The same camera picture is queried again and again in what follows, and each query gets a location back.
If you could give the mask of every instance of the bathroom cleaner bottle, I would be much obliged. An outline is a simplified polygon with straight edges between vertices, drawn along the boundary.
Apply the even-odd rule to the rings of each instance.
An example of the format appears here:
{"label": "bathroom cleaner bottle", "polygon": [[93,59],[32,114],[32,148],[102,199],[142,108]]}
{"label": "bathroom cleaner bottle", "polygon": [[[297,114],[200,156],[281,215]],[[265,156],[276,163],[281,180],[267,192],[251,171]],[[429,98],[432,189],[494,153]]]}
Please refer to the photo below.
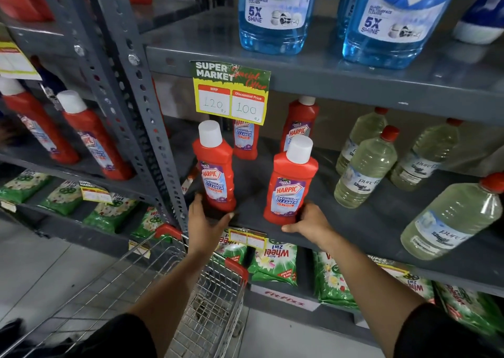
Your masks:
{"label": "bathroom cleaner bottle", "polygon": [[404,229],[403,246],[422,260],[450,252],[501,217],[503,192],[502,172],[448,186]]}
{"label": "bathroom cleaner bottle", "polygon": [[403,69],[422,51],[449,4],[450,0],[356,0],[343,57]]}
{"label": "bathroom cleaner bottle", "polygon": [[63,107],[61,106],[58,98],[56,98],[56,95],[61,93],[62,91],[67,90],[65,84],[60,80],[60,77],[58,77],[56,74],[51,73],[49,70],[42,66],[38,56],[32,55],[30,57],[30,61],[32,62],[32,65],[37,73],[42,78],[42,82],[39,82],[39,85],[44,91],[47,99],[53,103],[56,110],[62,111]]}
{"label": "bathroom cleaner bottle", "polygon": [[388,111],[388,108],[375,107],[373,113],[357,118],[350,132],[350,136],[346,140],[340,156],[338,157],[338,161],[336,162],[336,171],[340,175],[343,175],[345,172],[348,163],[352,160],[357,148],[359,148],[359,144],[361,144],[363,140],[376,138],[381,134],[387,125],[385,114]]}
{"label": "bathroom cleaner bottle", "polygon": [[464,43],[488,45],[504,32],[504,0],[476,0],[453,30]]}
{"label": "bathroom cleaner bottle", "polygon": [[234,198],[233,149],[222,138],[219,124],[205,120],[198,126],[199,139],[192,144],[198,158],[203,184],[209,204],[223,212],[236,207]]}
{"label": "bathroom cleaner bottle", "polygon": [[233,154],[240,159],[255,160],[257,158],[259,125],[243,120],[233,120],[233,132]]}
{"label": "bathroom cleaner bottle", "polygon": [[127,164],[105,130],[103,123],[76,91],[65,90],[59,93],[58,100],[63,106],[63,116],[77,131],[91,155],[100,165],[103,174],[113,180],[128,180],[134,172]]}
{"label": "bathroom cleaner bottle", "polygon": [[360,144],[334,190],[338,203],[343,207],[357,208],[366,201],[397,161],[393,142],[398,135],[399,129],[388,125],[378,138]]}
{"label": "bathroom cleaner bottle", "polygon": [[273,161],[264,218],[277,225],[296,222],[310,183],[318,170],[318,162],[310,155],[313,141],[296,135],[287,151],[276,154]]}
{"label": "bathroom cleaner bottle", "polygon": [[458,127],[462,122],[448,118],[443,125],[425,129],[415,140],[413,148],[392,170],[392,183],[405,191],[413,191],[425,182],[459,142]]}
{"label": "bathroom cleaner bottle", "polygon": [[338,4],[338,14],[336,21],[336,30],[338,38],[344,39],[346,30],[348,28],[348,23],[352,17],[352,13],[355,8],[356,0],[340,0]]}
{"label": "bathroom cleaner bottle", "polygon": [[315,103],[315,97],[301,96],[291,102],[280,140],[280,151],[287,151],[291,139],[296,135],[310,137],[317,115],[318,104]]}
{"label": "bathroom cleaner bottle", "polygon": [[0,8],[19,21],[52,21],[53,14],[45,0],[0,0]]}
{"label": "bathroom cleaner bottle", "polygon": [[303,48],[315,0],[238,0],[240,42],[266,54],[298,54]]}
{"label": "bathroom cleaner bottle", "polygon": [[62,164],[75,164],[79,161],[79,154],[61,135],[42,104],[19,81],[0,77],[0,92],[7,107],[18,115],[52,159]]}

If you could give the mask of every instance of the wire basket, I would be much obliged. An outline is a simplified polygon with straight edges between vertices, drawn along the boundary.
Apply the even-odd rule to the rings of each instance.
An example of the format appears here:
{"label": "wire basket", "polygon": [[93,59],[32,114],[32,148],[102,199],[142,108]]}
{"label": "wire basket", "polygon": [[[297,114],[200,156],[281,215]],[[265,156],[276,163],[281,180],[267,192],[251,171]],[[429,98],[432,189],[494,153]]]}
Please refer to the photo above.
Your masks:
{"label": "wire basket", "polygon": [[[161,232],[173,238],[155,239]],[[84,341],[107,321],[124,313],[156,279],[186,255],[187,237],[171,226],[161,226],[150,238],[126,253],[51,317],[20,338],[0,358],[38,356],[36,350],[54,349],[61,355]],[[222,357],[243,307],[248,272],[217,253],[201,273],[167,357]]]}

